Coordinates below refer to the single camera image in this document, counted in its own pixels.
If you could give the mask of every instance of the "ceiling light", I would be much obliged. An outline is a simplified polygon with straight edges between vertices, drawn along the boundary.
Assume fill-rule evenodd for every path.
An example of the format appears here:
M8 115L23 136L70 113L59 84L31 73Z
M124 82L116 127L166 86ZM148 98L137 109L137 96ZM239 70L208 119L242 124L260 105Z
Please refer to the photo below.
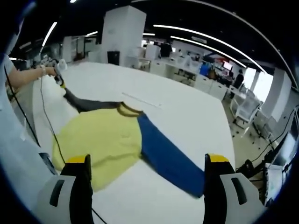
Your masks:
M143 33L143 36L155 36L156 34L151 34L151 33Z
M187 40L187 39L180 38L180 37L176 37L176 36L171 36L171 38L173 38L173 39L177 39L177 40L186 41L186 42L190 42L190 43L194 43L194 44L203 46L203 47L205 47L205 48L211 49L211 50L213 50L213 51L218 52L219 54L222 54L222 55L225 56L225 57L228 57L228 58L232 59L233 61L237 62L239 65L243 66L244 68L247 68L245 64L239 62L237 59L235 59L235 58L233 58L233 57L231 57L231 56L229 56L229 55L223 53L222 51L219 51L219 50L217 50L217 49L215 49L215 48L212 48L212 47L210 47L210 46L207 46L207 45L205 45L205 44L198 43L198 42L191 41L191 40Z
M253 64L255 64L261 71L263 71L264 73L267 73L265 71L265 69L263 69L255 60L253 60L251 57L249 57L248 55L246 55L245 53L243 53L242 51L238 50L237 48L233 47L232 45L228 44L228 43L225 43L224 41L222 40L219 40L215 37L212 37L212 36L209 36L207 34L203 34L203 33L200 33L200 32L197 32L197 31L194 31L194 30L190 30L190 29L185 29L185 28L180 28L180 27L172 27L172 26L164 26L164 25L154 25L154 27L158 27L158 28L170 28L170 29L178 29L178 30L182 30L182 31L186 31L186 32L190 32L190 33L194 33L194 34L198 34L198 35L201 35L201 36L205 36L207 38L210 38L214 41L217 41L217 42L220 42L224 45L226 45L227 47L237 51L239 54L243 55L244 57L246 57L248 60L250 60Z
M46 35L46 38L45 38L44 41L43 41L43 44L42 44L43 47L45 46L45 44L46 44L46 42L47 42L47 40L48 40L50 34L52 33L52 31L53 31L53 29L55 28L56 25L57 25L57 22L54 22L54 23L52 24L51 28L49 29L49 31L48 31L48 33L47 33L47 35Z
M97 31L92 32L92 33L90 33L90 34L87 34L86 37L91 36L91 35L94 35L94 34L97 34L97 33L98 33Z
M30 44L31 44L31 42L28 42L28 43L26 43L26 44L23 44L22 46L19 47L19 49L23 49L23 48L29 46Z

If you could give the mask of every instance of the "window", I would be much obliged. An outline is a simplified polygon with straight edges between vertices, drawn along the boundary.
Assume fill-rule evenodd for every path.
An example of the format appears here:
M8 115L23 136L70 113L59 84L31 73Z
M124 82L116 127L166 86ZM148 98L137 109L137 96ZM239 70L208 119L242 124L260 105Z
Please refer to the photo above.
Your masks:
M252 68L247 68L244 74L244 85L247 89L251 88L254 76L256 75L256 70Z
M253 90L254 94L256 95L256 97L265 102L271 85L272 85L272 81L273 81L273 76L269 75L267 73L261 72L258 76L258 80L256 83L256 86Z

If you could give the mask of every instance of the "white table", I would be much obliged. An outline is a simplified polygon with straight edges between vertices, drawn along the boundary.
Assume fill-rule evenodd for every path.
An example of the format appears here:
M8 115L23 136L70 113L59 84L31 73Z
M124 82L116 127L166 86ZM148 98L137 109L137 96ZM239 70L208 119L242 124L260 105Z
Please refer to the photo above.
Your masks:
M110 64L73 65L63 72L63 77L79 98L125 101L143 110L201 169L204 170L206 153L226 156L235 167L227 117L221 102L208 94L164 77ZM40 80L35 81L33 89L35 128L43 150L51 155L53 137L42 110L40 84ZM59 133L78 113L59 89L48 82L43 85L47 114ZM142 160L95 193L93 208L108 224L198 224L205 212L203 196L193 198ZM102 223L96 216L94 221Z

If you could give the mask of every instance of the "white cabinet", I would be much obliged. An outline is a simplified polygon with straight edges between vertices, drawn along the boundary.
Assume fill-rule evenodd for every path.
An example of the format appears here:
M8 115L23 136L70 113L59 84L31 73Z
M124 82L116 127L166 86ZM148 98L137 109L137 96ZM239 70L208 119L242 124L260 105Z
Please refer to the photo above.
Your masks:
M149 72L155 75L166 77L166 64L163 62L152 61Z
M202 75L198 75L196 76L196 80L194 83L194 88L198 89L202 92L208 93L211 90L211 86L212 86L212 80L209 79L208 77L202 76Z
M213 84L212 84L212 87L211 87L211 90L210 90L210 95L219 99L219 100L223 100L226 92L227 92L227 87L216 82L216 81L213 81Z

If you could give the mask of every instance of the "white pillar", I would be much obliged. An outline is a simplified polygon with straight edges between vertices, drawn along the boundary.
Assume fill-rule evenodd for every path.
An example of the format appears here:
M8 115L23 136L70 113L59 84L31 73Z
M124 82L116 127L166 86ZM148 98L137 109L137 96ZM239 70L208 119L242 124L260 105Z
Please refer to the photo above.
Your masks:
M71 62L71 36L66 36L63 42L62 58L66 62Z
M254 78L253 78L253 81L252 81L252 84L251 84L251 88L250 88L251 91L253 91L254 88L256 87L256 83L258 81L259 75L260 75L260 72L256 71L256 74L254 75Z
M269 95L262 106L262 111L267 117L279 121L288 101L292 82L284 70L275 69Z
M146 14L131 6L106 12L102 50L107 63L107 51L120 51L120 65L125 66L126 56L134 47L140 47Z
M84 37L78 38L78 54L84 53Z

